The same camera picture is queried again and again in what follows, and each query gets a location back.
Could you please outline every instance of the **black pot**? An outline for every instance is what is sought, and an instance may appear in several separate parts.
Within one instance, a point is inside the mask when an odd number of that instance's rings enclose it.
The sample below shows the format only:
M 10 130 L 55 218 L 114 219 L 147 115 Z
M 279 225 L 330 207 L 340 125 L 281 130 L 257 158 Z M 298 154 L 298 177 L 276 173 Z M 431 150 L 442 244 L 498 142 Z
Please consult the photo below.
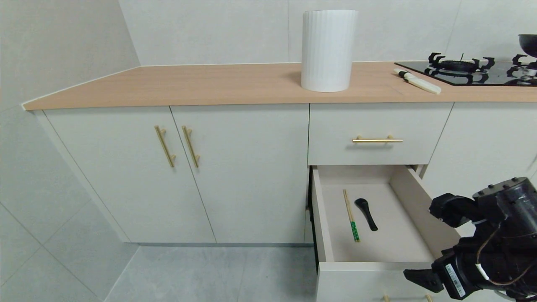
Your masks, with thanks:
M 520 34 L 518 41 L 526 54 L 537 57 L 537 34 Z

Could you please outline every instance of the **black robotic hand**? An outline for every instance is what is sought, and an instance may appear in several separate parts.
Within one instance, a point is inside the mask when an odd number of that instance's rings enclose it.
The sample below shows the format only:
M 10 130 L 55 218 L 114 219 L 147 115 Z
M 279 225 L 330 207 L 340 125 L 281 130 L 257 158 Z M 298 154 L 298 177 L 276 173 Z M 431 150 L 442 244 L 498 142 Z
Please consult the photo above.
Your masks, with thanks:
M 405 270 L 405 277 L 433 292 L 445 286 L 457 300 L 489 289 L 519 302 L 537 301 L 537 191 L 521 177 L 472 197 L 447 193 L 433 199 L 433 216 L 451 227 L 472 221 L 476 231 L 442 251 L 431 269 Z

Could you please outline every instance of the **gas stove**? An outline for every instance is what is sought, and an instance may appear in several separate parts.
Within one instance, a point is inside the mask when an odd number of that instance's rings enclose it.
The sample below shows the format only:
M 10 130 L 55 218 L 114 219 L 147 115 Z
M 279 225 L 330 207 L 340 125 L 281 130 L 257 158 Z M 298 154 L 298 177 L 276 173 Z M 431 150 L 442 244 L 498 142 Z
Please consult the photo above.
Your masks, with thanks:
M 429 61 L 396 62 L 396 65 L 417 71 L 455 86 L 533 86 L 537 85 L 537 62 L 522 63 L 516 55 L 511 62 L 497 62 L 493 57 L 480 60 L 442 60 L 445 56 L 432 53 Z

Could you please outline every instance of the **wooden countertop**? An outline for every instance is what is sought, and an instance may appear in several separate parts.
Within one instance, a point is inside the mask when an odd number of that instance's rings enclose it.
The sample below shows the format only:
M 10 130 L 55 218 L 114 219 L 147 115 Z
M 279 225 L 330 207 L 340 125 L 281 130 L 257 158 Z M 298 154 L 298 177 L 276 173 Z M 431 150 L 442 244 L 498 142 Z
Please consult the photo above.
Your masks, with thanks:
M 322 93 L 300 87 L 300 64 L 237 64 L 138 67 L 24 104 L 26 110 L 89 107 L 415 102 L 537 102 L 533 87 L 451 86 L 434 95 L 394 74 L 393 62 L 352 67 L 351 86 Z

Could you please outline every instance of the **white ribbed container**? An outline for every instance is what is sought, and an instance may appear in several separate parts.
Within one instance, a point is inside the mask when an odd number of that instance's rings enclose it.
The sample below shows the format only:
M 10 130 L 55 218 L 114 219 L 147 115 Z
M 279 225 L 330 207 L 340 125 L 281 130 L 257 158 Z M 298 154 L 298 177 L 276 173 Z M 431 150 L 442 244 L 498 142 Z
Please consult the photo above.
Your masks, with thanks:
M 349 88 L 358 11 L 307 11 L 303 15 L 302 87 L 319 92 Z

